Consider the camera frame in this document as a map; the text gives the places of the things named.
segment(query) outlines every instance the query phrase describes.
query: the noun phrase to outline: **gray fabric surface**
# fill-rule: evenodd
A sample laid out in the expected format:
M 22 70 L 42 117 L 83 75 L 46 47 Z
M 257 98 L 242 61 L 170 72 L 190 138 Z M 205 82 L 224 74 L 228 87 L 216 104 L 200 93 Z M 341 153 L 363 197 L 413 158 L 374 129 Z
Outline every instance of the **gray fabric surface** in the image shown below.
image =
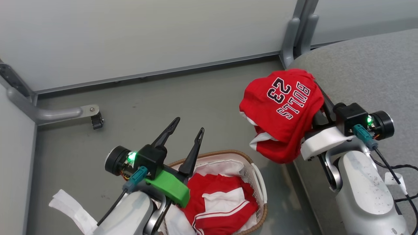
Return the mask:
M 418 29 L 357 38 L 315 49 L 290 66 L 312 73 L 334 103 L 357 102 L 369 112 L 383 110 L 395 122 L 395 135 L 379 142 L 391 165 L 418 166 Z M 346 234 L 335 195 L 328 189 L 319 161 L 295 161 L 324 234 Z M 418 192 L 418 172 L 399 169 L 408 193 Z M 379 169 L 383 177 L 385 170 Z M 395 198 L 402 193 L 389 187 Z M 415 216 L 408 202 L 398 203 L 409 231 Z

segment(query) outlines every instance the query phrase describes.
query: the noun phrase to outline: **laundry basket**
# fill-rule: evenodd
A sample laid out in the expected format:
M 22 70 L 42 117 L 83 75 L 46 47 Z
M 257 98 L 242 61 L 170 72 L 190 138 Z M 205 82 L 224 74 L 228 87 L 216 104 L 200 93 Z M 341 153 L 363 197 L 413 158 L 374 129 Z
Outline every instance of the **laundry basket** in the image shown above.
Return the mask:
M 173 162 L 169 164 L 173 169 L 178 170 L 179 166 L 184 162 L 185 159 Z M 258 169 L 258 167 L 253 163 L 251 158 L 245 153 L 237 150 L 224 150 L 218 152 L 211 152 L 201 154 L 197 157 L 196 168 L 205 164 L 212 164 L 216 162 L 223 161 L 238 161 L 244 164 L 241 175 L 247 180 L 247 182 L 254 189 L 253 197 L 256 199 L 258 204 L 258 210 L 256 212 L 257 224 L 252 226 L 250 229 L 236 233 L 236 235 L 250 234 L 257 230 L 264 223 L 267 216 L 267 192 L 263 177 Z M 164 220 L 161 223 L 159 229 L 164 235 L 170 235 L 167 230 L 166 221 Z

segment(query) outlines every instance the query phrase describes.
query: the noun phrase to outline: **black cable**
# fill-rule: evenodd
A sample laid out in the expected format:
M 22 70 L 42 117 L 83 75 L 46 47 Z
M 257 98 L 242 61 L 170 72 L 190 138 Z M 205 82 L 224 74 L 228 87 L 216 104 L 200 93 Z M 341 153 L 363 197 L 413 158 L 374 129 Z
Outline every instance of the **black cable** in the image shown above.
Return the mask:
M 376 163 L 376 165 L 378 165 L 378 166 L 380 166 L 380 167 L 383 167 L 383 168 L 386 168 L 386 169 L 387 169 L 387 166 L 385 166 L 385 165 L 381 164 L 381 163 L 380 163 L 380 162 L 378 162 L 376 159 L 374 159 L 372 156 L 370 156 L 370 157 L 372 158 L 373 162 L 375 162 L 375 163 Z M 411 168 L 411 169 L 414 169 L 414 170 L 418 171 L 418 167 L 416 167 L 416 166 L 412 166 L 412 165 L 410 165 L 410 164 L 405 164 L 405 165 L 396 165 L 396 166 L 390 166 L 390 167 L 391 167 L 392 169 Z M 415 199 L 415 198 L 418 198 L 418 193 L 417 193 L 417 194 L 415 194 L 414 196 L 412 196 L 412 197 L 411 197 L 411 199 Z M 407 199 L 407 198 L 395 199 L 395 202 L 404 202 L 404 201 L 408 201 L 408 199 Z
M 377 149 L 377 146 L 375 146 L 374 148 L 373 148 L 373 150 L 379 155 L 379 157 L 380 157 L 380 159 L 383 161 L 383 163 L 386 165 L 386 168 L 390 171 L 390 173 L 392 174 L 392 176 L 393 176 L 393 178 L 395 179 L 395 181 L 396 181 L 396 183 L 397 184 L 399 184 L 399 185 L 401 185 L 401 183 L 400 183 L 400 181 L 399 181 L 399 179 L 398 179 L 398 177 L 395 175 L 395 173 L 393 172 L 393 169 L 392 169 L 392 167 L 389 165 L 389 163 L 386 161 L 386 159 L 383 157 L 383 155 L 382 155 L 382 153 Z M 411 207 L 412 207 L 412 210 L 414 211 L 414 214 L 415 214 L 415 218 L 416 218 L 416 225 L 415 225 L 415 229 L 414 229 L 414 231 L 412 232 L 412 235 L 415 235 L 416 233 L 417 233 L 417 231 L 418 231 L 418 210 L 417 210 L 417 208 L 415 207 L 415 205 L 414 205 L 414 203 L 413 203 L 413 201 L 412 201 L 412 199 L 411 199 L 411 197 L 409 197 L 409 195 L 408 194 L 406 194 L 405 195 L 405 197 L 406 197 L 406 199 L 408 200 L 408 202 L 409 202 L 409 204 L 411 205 Z
M 110 213 L 113 211 L 113 209 L 117 206 L 117 204 L 122 200 L 125 193 L 128 191 L 128 189 L 124 189 L 122 194 L 117 198 L 115 203 L 110 207 L 110 209 L 106 212 L 106 214 L 103 216 L 103 218 L 97 223 L 97 226 L 100 226 L 101 223 L 110 215 Z

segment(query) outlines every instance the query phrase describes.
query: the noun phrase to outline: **gray floor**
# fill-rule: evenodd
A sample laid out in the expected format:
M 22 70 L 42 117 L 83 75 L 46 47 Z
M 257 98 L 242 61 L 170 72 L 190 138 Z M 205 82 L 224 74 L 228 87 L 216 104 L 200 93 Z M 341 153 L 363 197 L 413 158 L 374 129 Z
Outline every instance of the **gray floor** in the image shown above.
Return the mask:
M 166 163 L 184 158 L 205 127 L 200 153 L 236 149 L 260 168 L 269 210 L 255 234 L 320 234 L 300 182 L 291 179 L 286 166 L 248 146 L 254 128 L 238 113 L 248 83 L 279 69 L 278 61 L 268 61 L 40 100 L 40 107 L 50 109 L 98 104 L 105 126 L 93 130 L 84 119 L 39 128 L 28 235 L 82 234 L 71 219 L 48 207 L 52 196 L 65 190 L 99 220 L 124 182 L 105 171 L 107 153 L 117 145 L 138 150 L 177 116 L 181 121 L 166 143 Z

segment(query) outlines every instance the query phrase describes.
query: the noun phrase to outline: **white board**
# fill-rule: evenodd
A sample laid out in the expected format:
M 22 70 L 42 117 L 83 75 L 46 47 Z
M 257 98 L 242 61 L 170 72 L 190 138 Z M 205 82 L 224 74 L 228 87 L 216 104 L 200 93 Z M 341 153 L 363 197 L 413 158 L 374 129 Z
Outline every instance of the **white board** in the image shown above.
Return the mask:
M 0 58 L 34 91 L 279 51 L 296 0 L 2 0 Z
M 0 84 L 0 234 L 26 234 L 35 123 Z
M 418 28 L 417 0 L 319 0 L 311 45 Z

